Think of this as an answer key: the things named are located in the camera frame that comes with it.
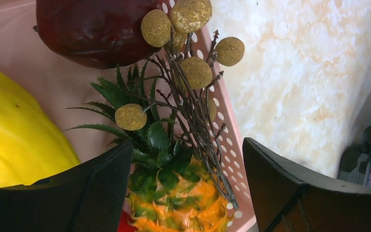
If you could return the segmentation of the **yellow banana bunch toy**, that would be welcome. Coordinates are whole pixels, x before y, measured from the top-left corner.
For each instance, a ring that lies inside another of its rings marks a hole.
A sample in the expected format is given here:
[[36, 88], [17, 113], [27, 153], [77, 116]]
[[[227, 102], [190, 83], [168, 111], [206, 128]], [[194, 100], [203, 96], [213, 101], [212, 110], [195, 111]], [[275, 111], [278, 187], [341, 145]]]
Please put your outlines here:
[[79, 163], [35, 98], [0, 72], [0, 188], [31, 185]]

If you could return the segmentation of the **tan longan fruit cluster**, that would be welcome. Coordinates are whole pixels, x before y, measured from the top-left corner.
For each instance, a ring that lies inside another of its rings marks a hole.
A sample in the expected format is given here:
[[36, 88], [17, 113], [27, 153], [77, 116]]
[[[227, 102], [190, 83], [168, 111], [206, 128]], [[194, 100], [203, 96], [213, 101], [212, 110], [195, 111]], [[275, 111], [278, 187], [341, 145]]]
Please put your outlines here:
[[239, 208], [230, 182], [221, 172], [222, 151], [218, 137], [226, 125], [213, 132], [217, 113], [215, 100], [209, 89], [222, 77], [213, 74], [218, 49], [216, 42], [206, 59], [195, 56], [191, 47], [191, 35], [201, 29], [212, 17], [212, 4], [209, 0], [182, 0], [176, 3], [169, 14], [153, 10], [142, 20], [142, 35], [153, 45], [166, 46], [165, 66], [161, 59], [153, 63], [161, 69], [161, 74], [151, 80], [164, 80], [170, 87], [163, 101], [157, 101], [157, 110], [162, 117], [170, 115], [167, 104], [179, 108], [179, 117], [174, 126], [176, 135], [188, 141], [197, 157], [205, 162], [206, 168], [214, 168], [213, 175], [218, 179], [217, 188], [233, 205]]

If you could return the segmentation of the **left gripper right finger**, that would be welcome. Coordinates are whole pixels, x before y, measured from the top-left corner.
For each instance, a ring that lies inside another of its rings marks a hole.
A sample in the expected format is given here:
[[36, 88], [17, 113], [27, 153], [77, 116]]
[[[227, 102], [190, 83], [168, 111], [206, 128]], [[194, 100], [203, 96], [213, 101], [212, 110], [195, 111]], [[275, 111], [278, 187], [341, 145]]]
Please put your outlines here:
[[371, 188], [315, 172], [243, 140], [243, 161], [261, 232], [371, 232]]

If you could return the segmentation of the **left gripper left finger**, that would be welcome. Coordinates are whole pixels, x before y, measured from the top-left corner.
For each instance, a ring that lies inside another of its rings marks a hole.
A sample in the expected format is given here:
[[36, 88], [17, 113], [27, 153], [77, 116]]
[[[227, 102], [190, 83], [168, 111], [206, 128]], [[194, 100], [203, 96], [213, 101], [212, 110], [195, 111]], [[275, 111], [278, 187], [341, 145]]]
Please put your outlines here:
[[0, 232], [115, 232], [133, 145], [107, 152], [32, 185], [0, 188]]

